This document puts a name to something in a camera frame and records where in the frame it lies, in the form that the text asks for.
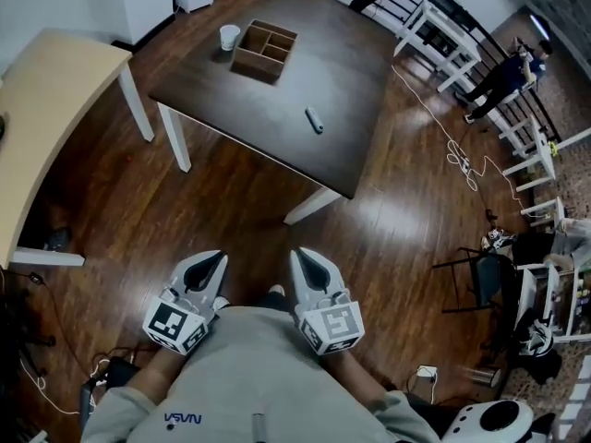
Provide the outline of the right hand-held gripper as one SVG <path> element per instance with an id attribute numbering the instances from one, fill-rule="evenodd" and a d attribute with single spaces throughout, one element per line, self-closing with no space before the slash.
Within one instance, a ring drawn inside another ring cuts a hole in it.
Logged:
<path id="1" fill-rule="evenodd" d="M 289 266 L 295 289 L 297 328 L 316 355 L 355 347 L 365 335 L 358 301 L 343 289 L 318 301 L 319 292 L 344 288 L 341 272 L 320 253 L 305 247 L 290 252 Z"/>

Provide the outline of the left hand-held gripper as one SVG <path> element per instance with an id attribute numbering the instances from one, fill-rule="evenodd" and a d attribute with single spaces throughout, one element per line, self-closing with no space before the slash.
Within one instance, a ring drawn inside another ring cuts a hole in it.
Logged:
<path id="1" fill-rule="evenodd" d="M 227 254 L 219 250 L 181 260 L 171 284 L 185 293 L 168 286 L 151 299 L 142 323 L 148 337 L 173 352 L 190 354 L 211 331 L 214 299 L 223 287 L 227 265 Z"/>

